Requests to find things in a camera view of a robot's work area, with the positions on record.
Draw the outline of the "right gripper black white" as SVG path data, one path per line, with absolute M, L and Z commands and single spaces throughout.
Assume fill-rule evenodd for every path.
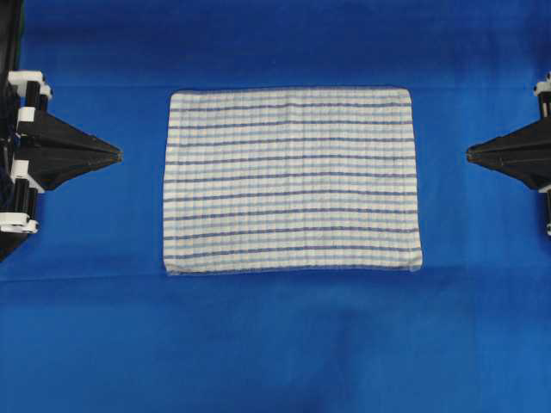
M 538 189 L 546 198 L 550 235 L 550 73 L 534 87 L 540 110 L 540 119 L 512 133 L 490 139 L 467 149 L 467 160 L 489 170 L 495 170 L 524 183 L 530 189 Z M 496 151 L 534 150 L 542 159 L 515 159 L 502 155 L 485 154 Z

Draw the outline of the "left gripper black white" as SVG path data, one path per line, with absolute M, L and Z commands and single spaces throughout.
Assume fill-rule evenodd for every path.
M 78 176 L 122 161 L 119 148 L 85 133 L 46 111 L 53 93 L 41 71 L 9 71 L 1 137 L 7 194 L 1 203 L 1 231 L 35 234 L 39 194 Z M 22 146 L 101 153 L 28 153 Z

